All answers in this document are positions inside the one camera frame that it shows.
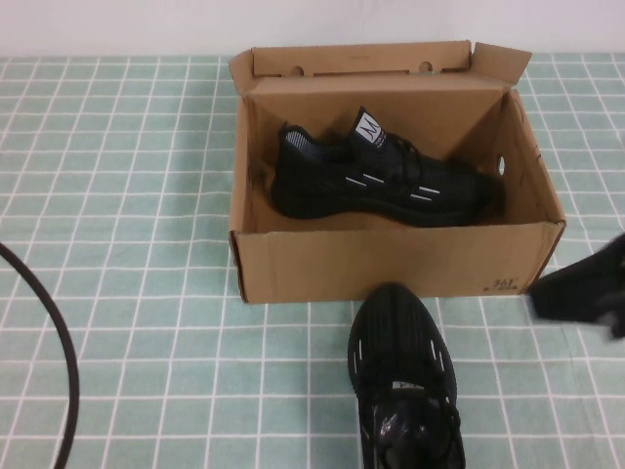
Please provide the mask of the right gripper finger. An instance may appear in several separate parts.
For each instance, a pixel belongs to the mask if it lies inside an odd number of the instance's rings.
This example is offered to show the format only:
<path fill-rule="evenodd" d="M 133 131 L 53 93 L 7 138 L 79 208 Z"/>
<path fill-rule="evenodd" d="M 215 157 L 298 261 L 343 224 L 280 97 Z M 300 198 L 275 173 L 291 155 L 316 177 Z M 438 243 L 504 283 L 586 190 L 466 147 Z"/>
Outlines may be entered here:
<path fill-rule="evenodd" d="M 596 253 L 547 274 L 529 286 L 534 306 L 593 306 L 624 284 L 624 239 L 615 238 Z"/>
<path fill-rule="evenodd" d="M 566 305 L 564 300 L 548 296 L 532 295 L 531 306 L 534 315 L 541 320 L 604 325 L 612 338 L 624 337 L 623 293 L 607 294 L 592 305 L 581 306 Z"/>

